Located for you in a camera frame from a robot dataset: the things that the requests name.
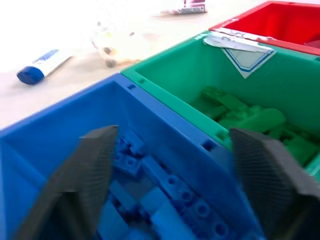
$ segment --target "black gripper pad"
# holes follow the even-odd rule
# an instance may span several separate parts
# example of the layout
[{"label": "black gripper pad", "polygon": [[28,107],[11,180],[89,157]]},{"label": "black gripper pad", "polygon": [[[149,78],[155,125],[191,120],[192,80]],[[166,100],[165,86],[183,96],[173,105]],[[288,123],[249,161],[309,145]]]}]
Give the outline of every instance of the black gripper pad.
[{"label": "black gripper pad", "polygon": [[80,139],[39,194],[16,240],[93,239],[112,176],[117,135],[114,125]]},{"label": "black gripper pad", "polygon": [[230,130],[237,173],[268,240],[320,240],[320,186],[278,140]]}]

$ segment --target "white table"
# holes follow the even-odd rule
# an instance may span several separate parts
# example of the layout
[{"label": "white table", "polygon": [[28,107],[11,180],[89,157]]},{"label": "white table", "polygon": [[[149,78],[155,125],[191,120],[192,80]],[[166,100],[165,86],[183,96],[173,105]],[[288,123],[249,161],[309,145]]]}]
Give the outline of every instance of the white table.
[{"label": "white table", "polygon": [[[232,18],[264,0],[207,0],[207,14],[141,18],[134,22],[138,29],[157,33],[153,55],[209,27]],[[320,0],[309,0],[320,3]],[[80,54],[64,64],[50,77],[37,85],[25,85],[17,70],[0,73],[0,129],[65,99],[127,66],[107,68],[95,52]]]}]

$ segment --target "blue cap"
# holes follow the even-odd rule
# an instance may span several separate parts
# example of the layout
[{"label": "blue cap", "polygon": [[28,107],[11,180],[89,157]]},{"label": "blue cap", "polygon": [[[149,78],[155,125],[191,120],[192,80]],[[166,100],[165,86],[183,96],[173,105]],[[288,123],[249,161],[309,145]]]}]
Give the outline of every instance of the blue cap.
[{"label": "blue cap", "polygon": [[35,85],[45,78],[43,72],[34,66],[26,66],[16,76],[21,82],[29,85]]}]

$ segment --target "green bin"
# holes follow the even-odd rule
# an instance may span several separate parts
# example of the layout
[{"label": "green bin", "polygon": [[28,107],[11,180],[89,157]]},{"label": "green bin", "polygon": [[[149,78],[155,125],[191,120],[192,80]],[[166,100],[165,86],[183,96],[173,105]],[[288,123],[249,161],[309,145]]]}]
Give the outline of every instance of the green bin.
[{"label": "green bin", "polygon": [[277,109],[290,124],[320,137],[320,57],[259,43],[276,53],[244,78],[222,48],[204,44],[208,33],[135,64],[122,74],[228,148],[228,130],[209,117],[212,105],[203,100],[208,87],[248,106]]}]

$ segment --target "blue marker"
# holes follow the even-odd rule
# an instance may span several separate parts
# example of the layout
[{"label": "blue marker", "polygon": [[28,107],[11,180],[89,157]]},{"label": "blue marker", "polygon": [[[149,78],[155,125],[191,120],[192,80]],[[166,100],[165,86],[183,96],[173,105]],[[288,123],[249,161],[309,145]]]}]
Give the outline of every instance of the blue marker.
[{"label": "blue marker", "polygon": [[29,85],[35,85],[67,61],[72,55],[60,49],[52,49],[20,70],[16,76]]}]

